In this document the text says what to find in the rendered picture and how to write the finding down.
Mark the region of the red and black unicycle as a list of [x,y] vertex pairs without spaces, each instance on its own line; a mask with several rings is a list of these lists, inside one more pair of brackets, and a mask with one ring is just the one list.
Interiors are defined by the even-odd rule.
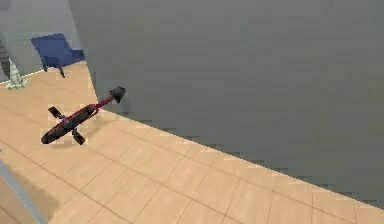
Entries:
[[73,139],[79,145],[84,144],[85,138],[78,132],[78,126],[95,116],[100,108],[111,101],[115,100],[120,103],[126,92],[127,90],[124,87],[118,86],[109,91],[110,96],[108,98],[97,104],[88,104],[69,116],[63,115],[55,106],[50,107],[48,111],[60,122],[41,137],[41,143],[50,144],[71,132]]

